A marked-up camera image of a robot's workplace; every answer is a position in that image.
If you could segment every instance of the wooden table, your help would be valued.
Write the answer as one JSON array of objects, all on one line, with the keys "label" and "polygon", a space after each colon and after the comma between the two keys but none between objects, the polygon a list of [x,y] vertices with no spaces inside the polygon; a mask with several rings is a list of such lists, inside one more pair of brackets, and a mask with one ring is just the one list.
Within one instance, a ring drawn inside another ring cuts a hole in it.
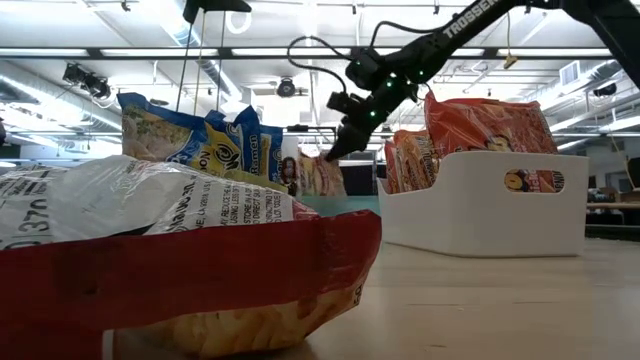
[{"label": "wooden table", "polygon": [[385,244],[359,307],[266,358],[640,359],[640,244],[518,260]]}]

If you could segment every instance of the ceiling light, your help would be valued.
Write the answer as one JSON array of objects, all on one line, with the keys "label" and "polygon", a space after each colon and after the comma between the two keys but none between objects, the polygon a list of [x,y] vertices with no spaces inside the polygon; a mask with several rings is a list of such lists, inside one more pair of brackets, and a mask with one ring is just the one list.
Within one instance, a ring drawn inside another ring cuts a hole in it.
[{"label": "ceiling light", "polygon": [[[187,53],[185,48],[173,49],[103,49],[102,55],[106,57],[180,57]],[[200,56],[200,49],[189,49],[188,56]],[[202,56],[217,56],[217,49],[202,49]]]},{"label": "ceiling light", "polygon": [[600,127],[598,130],[601,132],[611,132],[626,129],[636,125],[640,125],[640,116],[634,116],[628,119],[614,121],[609,125]]},{"label": "ceiling light", "polygon": [[582,139],[582,140],[576,140],[576,141],[572,141],[570,143],[562,144],[562,145],[558,146],[558,151],[567,150],[568,148],[574,147],[574,146],[579,145],[579,144],[582,144],[585,141],[587,141],[587,140],[586,139]]},{"label": "ceiling light", "polygon": [[85,49],[0,48],[0,56],[89,56]]},{"label": "ceiling light", "polygon": [[32,135],[32,136],[29,136],[29,137],[25,137],[25,136],[20,136],[20,135],[11,135],[11,138],[32,142],[32,143],[35,143],[35,144],[38,144],[38,145],[42,145],[42,146],[50,146],[50,147],[57,147],[58,146],[58,144],[56,144],[55,141],[49,140],[47,138],[43,138],[42,136]]},{"label": "ceiling light", "polygon": [[580,121],[582,121],[582,119],[576,119],[576,118],[572,118],[572,119],[569,119],[569,120],[561,121],[561,122],[559,122],[557,124],[553,124],[553,125],[549,126],[549,130],[551,130],[551,132],[558,131],[558,130],[563,130],[563,129],[568,128],[571,125],[579,123]]},{"label": "ceiling light", "polygon": [[[508,49],[498,50],[498,56],[508,56]],[[544,57],[571,57],[571,56],[611,56],[609,49],[511,49],[511,56],[544,56]]]},{"label": "ceiling light", "polygon": [[397,51],[400,51],[400,48],[376,48],[376,52],[380,55],[389,55]]},{"label": "ceiling light", "polygon": [[458,49],[453,52],[451,56],[482,56],[484,54],[484,49]]},{"label": "ceiling light", "polygon": [[[343,55],[351,51],[347,48],[337,48],[336,51]],[[253,48],[253,49],[231,49],[231,53],[237,56],[286,56],[287,48]],[[326,48],[293,48],[292,56],[331,56],[335,53]]]}]

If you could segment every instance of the cable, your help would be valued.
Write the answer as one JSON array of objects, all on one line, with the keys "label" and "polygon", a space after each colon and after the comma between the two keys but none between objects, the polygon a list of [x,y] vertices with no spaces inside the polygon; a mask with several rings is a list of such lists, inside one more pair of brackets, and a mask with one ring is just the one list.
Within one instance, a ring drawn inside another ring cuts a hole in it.
[{"label": "cable", "polygon": [[[220,38],[220,47],[224,47],[224,33],[225,33],[225,29],[227,28],[227,12],[225,11],[224,14],[222,15],[222,37]],[[218,83],[216,84],[218,86],[218,88],[216,89],[216,111],[220,110],[220,91],[221,91],[221,84],[222,84],[222,58],[220,58],[220,71],[218,71]]]},{"label": "cable", "polygon": [[[198,54],[198,65],[200,65],[200,60],[202,60],[202,48],[204,47],[204,30],[207,20],[207,12],[202,13],[202,34],[200,35],[200,53]],[[196,77],[196,97],[193,100],[193,116],[196,115],[196,110],[198,110],[198,92],[200,92],[200,71],[202,70],[201,66],[198,66],[198,75]]]},{"label": "cable", "polygon": [[318,66],[312,66],[312,65],[303,65],[300,64],[298,62],[295,62],[292,58],[291,58],[291,49],[299,42],[303,41],[303,40],[307,40],[307,39],[311,39],[311,40],[315,40],[321,44],[323,44],[324,46],[326,46],[327,48],[331,49],[331,51],[333,51],[336,55],[338,55],[339,57],[348,60],[348,61],[352,61],[353,59],[349,56],[346,56],[345,54],[340,53],[338,50],[336,50],[336,48],[334,48],[333,46],[331,46],[328,42],[324,41],[323,39],[320,39],[319,37],[316,36],[300,36],[299,38],[294,39],[291,44],[289,44],[289,47],[287,47],[287,60],[289,60],[289,63],[291,63],[291,65],[300,68],[300,69],[306,69],[306,70],[310,70],[310,71],[319,71],[319,72],[323,72],[325,74],[329,74],[333,77],[335,77],[336,79],[338,79],[338,81],[340,81],[340,84],[342,85],[342,91],[343,92],[347,92],[347,84],[345,84],[344,80],[342,80],[342,78],[340,77],[340,75],[336,74],[335,72],[328,70],[328,69],[324,69]]},{"label": "cable", "polygon": [[53,100],[51,100],[51,101],[53,102],[53,101],[56,101],[56,100],[60,99],[64,94],[68,93],[71,89],[73,89],[73,87],[74,87],[74,86],[75,86],[74,84],[71,84],[71,85],[67,86],[67,87],[64,89],[64,91],[60,93],[60,95],[56,96],[56,97],[55,97]]},{"label": "cable", "polygon": [[184,62],[182,63],[182,76],[180,76],[180,87],[178,88],[178,101],[176,102],[176,111],[180,109],[180,98],[182,97],[182,86],[184,85],[184,73],[187,71],[187,58],[189,57],[189,45],[191,45],[191,32],[193,31],[193,23],[189,26],[189,36],[187,37],[187,49],[184,53]]},{"label": "cable", "polygon": [[375,46],[376,43],[376,38],[378,37],[378,31],[380,30],[380,28],[383,25],[387,25],[387,26],[391,26],[393,28],[402,30],[402,31],[406,31],[406,32],[410,32],[410,33],[414,33],[414,34],[431,34],[435,31],[438,31],[440,29],[442,29],[442,26],[437,27],[437,28],[432,28],[432,29],[414,29],[414,28],[410,28],[408,26],[404,26],[404,25],[400,25],[398,23],[394,23],[392,21],[381,21],[378,23],[378,25],[376,25],[375,30],[373,30],[373,37],[371,38],[371,44],[369,45],[370,48],[373,48]]}]

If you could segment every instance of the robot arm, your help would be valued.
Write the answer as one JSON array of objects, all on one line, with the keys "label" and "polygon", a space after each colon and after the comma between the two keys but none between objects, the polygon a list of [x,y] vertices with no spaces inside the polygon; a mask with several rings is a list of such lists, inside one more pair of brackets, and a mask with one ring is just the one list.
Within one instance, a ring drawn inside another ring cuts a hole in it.
[{"label": "robot arm", "polygon": [[327,107],[345,117],[327,160],[363,151],[371,133],[400,103],[407,98],[417,100],[418,84],[430,80],[454,51],[516,6],[563,9],[591,26],[640,87],[640,47],[632,35],[640,33],[640,14],[629,0],[476,0],[449,23],[398,52],[381,56],[368,48],[354,57],[346,75],[371,94],[366,99],[346,93],[331,95]]}]

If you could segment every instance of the white plastic basket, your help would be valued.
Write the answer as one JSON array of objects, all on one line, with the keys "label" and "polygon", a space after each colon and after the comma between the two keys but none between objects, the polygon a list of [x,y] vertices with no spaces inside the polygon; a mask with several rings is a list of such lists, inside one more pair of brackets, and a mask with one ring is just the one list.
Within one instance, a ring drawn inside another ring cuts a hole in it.
[{"label": "white plastic basket", "polygon": [[[514,169],[555,170],[559,193],[515,193]],[[576,256],[584,245],[586,157],[470,151],[446,156],[433,187],[389,195],[378,179],[383,240],[463,257]]]}]

